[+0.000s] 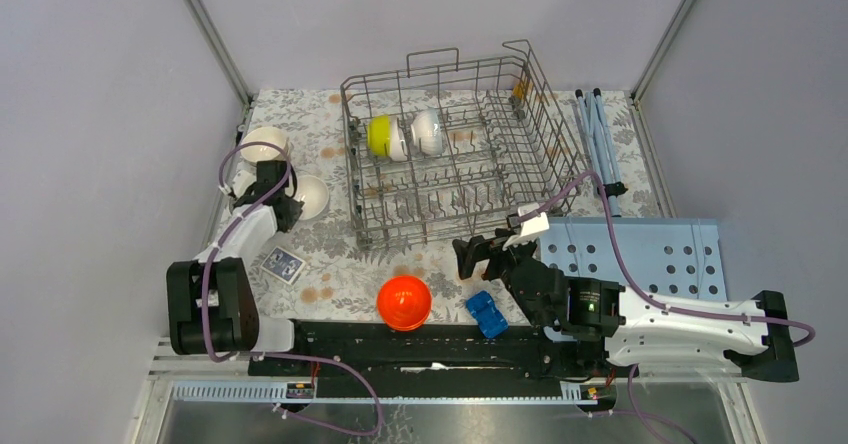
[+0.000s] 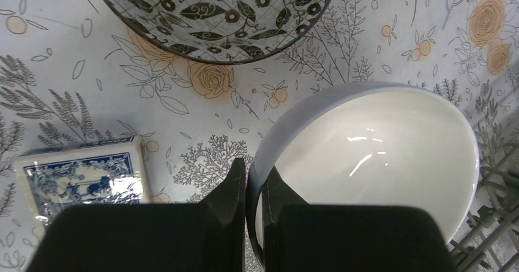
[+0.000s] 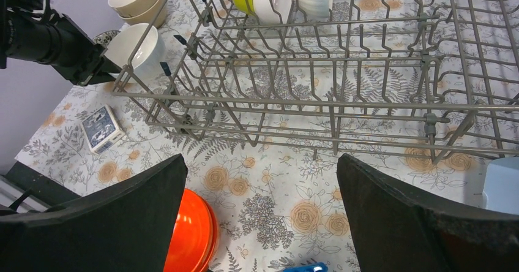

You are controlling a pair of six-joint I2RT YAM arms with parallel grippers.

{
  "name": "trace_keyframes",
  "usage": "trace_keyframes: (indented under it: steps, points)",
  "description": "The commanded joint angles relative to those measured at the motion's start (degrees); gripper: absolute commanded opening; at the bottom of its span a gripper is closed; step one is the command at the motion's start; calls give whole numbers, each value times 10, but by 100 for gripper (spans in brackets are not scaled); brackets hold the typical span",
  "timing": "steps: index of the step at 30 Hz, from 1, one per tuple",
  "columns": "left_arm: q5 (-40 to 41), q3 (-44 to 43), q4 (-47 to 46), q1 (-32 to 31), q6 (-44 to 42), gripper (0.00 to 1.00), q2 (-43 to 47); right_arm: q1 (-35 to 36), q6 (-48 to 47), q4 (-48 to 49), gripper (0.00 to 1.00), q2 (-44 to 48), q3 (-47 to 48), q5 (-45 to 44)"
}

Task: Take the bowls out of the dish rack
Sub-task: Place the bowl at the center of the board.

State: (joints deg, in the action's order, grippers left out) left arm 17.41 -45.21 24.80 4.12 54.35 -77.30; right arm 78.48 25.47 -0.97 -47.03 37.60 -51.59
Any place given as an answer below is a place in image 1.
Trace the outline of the beige bowl with leaf pattern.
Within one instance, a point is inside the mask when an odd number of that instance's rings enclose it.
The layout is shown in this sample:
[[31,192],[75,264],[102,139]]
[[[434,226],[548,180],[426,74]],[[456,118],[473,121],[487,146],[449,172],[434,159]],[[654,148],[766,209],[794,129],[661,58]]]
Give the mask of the beige bowl with leaf pattern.
[[290,140],[276,127],[259,127],[248,132],[241,141],[241,157],[251,164],[263,161],[284,160],[290,153]]

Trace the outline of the white ribbed bowl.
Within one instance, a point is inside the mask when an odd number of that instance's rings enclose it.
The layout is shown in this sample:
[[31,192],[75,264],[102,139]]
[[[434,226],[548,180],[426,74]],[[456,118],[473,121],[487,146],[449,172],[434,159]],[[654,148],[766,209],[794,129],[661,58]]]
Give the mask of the white ribbed bowl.
[[327,184],[320,178],[304,175],[298,179],[294,199],[301,204],[299,219],[302,221],[318,217],[328,206],[330,193]]
[[444,152],[441,132],[440,116],[434,108],[426,108],[418,112],[411,124],[414,144],[428,156],[439,156]]

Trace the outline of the orange bowl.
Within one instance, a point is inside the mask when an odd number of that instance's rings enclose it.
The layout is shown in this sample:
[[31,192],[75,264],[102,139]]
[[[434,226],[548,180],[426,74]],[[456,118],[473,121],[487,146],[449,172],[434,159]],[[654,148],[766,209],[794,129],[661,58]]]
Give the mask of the orange bowl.
[[423,326],[432,308],[429,287],[412,275],[395,276],[386,281],[376,298],[383,322],[392,330],[409,332]]

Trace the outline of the grey wire dish rack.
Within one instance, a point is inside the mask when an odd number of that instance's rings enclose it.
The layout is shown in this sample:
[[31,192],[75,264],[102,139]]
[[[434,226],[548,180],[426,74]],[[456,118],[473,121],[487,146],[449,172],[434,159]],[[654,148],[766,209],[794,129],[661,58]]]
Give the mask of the grey wire dish rack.
[[[511,100],[525,76],[532,89]],[[574,202],[560,190],[586,169],[581,134],[525,39],[480,59],[455,48],[410,53],[401,69],[347,78],[341,97],[351,225],[363,250],[402,237],[468,238],[504,226],[521,205],[553,200],[561,215]],[[411,136],[426,108],[440,116],[439,156],[423,154]],[[380,115],[398,119],[405,161],[369,151],[367,125]]]

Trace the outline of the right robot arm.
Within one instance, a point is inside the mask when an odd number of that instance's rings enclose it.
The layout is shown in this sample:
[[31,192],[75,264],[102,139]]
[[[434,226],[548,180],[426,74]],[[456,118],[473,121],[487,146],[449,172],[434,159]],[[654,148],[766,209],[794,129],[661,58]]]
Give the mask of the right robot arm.
[[531,326],[551,341],[577,341],[575,366],[597,376],[610,365],[706,366],[748,379],[799,379],[784,296],[764,290],[743,301],[667,298],[659,306],[617,281],[568,276],[535,256],[533,242],[508,246],[506,236],[455,239],[458,275],[478,263],[499,280]]

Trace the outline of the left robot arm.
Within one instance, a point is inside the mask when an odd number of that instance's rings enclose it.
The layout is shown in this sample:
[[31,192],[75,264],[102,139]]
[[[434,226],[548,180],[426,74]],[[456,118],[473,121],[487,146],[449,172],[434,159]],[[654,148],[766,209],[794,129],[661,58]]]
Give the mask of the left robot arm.
[[261,161],[256,180],[236,199],[224,229],[189,261],[166,271],[170,345],[178,355],[212,355],[254,350],[260,317],[247,267],[276,234],[302,214],[293,197],[296,173],[286,161]]

